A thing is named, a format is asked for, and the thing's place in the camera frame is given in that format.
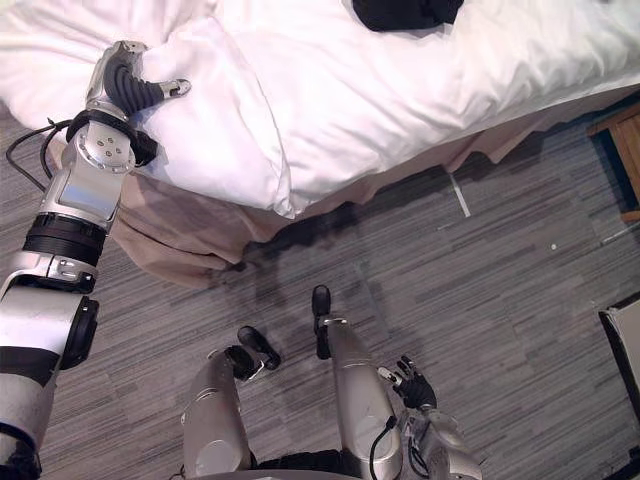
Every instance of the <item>wooden furniture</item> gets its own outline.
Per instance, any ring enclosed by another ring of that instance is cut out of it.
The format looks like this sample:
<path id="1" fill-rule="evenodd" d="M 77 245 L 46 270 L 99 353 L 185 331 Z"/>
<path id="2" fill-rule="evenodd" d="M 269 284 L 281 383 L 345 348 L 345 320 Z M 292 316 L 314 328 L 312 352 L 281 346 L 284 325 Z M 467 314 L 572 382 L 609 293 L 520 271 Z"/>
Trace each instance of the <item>wooden furniture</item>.
<path id="1" fill-rule="evenodd" d="M 640 202 L 640 103 L 591 126 L 587 135 L 592 137 L 605 130 L 611 133 L 633 192 Z M 621 216 L 625 222 L 640 220 L 640 207 Z"/>

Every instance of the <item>robotic hand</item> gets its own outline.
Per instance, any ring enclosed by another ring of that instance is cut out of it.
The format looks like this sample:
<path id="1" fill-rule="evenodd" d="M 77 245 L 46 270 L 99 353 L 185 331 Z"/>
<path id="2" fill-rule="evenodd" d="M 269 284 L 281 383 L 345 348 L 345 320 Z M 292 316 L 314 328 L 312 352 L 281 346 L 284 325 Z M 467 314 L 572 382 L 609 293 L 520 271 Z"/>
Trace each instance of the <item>robotic hand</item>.
<path id="1" fill-rule="evenodd" d="M 402 413 L 398 425 L 409 438 L 407 453 L 414 472 L 431 480 L 482 480 L 480 466 L 465 447 L 458 423 L 437 409 L 436 395 L 427 379 L 405 355 L 397 365 L 402 373 L 380 367 L 378 374 L 393 385 L 409 409 Z"/>
<path id="2" fill-rule="evenodd" d="M 86 110 L 71 122 L 63 168 L 44 194 L 22 251 L 0 287 L 0 477 L 40 476 L 38 451 L 59 370 L 84 361 L 96 330 L 91 293 L 122 184 L 157 144 L 131 115 L 186 94 L 186 80 L 135 75 L 146 47 L 116 42 L 97 63 Z"/>

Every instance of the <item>white object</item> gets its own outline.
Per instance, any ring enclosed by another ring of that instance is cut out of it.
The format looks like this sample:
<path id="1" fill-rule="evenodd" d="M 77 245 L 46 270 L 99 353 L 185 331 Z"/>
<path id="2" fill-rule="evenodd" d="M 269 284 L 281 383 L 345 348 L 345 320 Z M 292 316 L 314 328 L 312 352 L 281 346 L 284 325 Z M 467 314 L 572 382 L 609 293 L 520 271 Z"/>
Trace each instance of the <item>white object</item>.
<path id="1" fill-rule="evenodd" d="M 16 3 L 16 0 L 0 0 L 0 12 Z"/>
<path id="2" fill-rule="evenodd" d="M 462 213 L 464 213 L 465 217 L 469 218 L 471 216 L 471 211 L 469 210 L 467 201 L 464 199 L 464 195 L 462 195 L 462 189 L 460 188 L 460 185 L 458 185 L 458 182 L 456 181 L 452 173 L 449 174 L 449 179 L 451 180 L 453 191 L 456 193 L 456 197 L 458 198 L 458 203 L 460 204 Z"/>
<path id="3" fill-rule="evenodd" d="M 293 217 L 366 175 L 543 108 L 640 83 L 640 2 L 466 0 L 454 26 L 377 34 L 344 0 L 41 0 L 0 16 L 23 124 L 83 108 L 113 41 L 193 90 L 142 119 L 148 173 Z"/>

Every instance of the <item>gray striped carpet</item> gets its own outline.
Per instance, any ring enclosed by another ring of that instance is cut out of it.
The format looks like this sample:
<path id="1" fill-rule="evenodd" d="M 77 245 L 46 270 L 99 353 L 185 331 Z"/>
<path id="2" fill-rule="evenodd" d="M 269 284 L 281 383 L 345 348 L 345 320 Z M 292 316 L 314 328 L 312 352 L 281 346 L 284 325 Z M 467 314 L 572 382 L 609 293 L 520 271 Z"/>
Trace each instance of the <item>gray striped carpet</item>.
<path id="1" fill-rule="evenodd" d="M 23 128 L 0 122 L 0 151 Z M 294 226 L 247 252 L 216 290 L 137 269 L 113 242 L 94 298 L 90 359 L 64 372 L 43 478 L 165 480 L 181 464 L 179 416 L 206 354 L 255 325 L 282 367 L 239 386 L 259 459 L 338 446 L 331 369 L 314 356 L 311 288 L 329 285 L 376 359 L 414 357 L 488 479 L 600 479 L 639 443 L 599 308 L 640 290 L 640 229 L 583 117 L 534 134 L 494 166 L 429 170 L 366 206 Z M 36 143 L 17 158 L 39 169 Z M 2 159 L 0 270 L 39 192 Z M 408 468 L 403 478 L 414 478 Z"/>

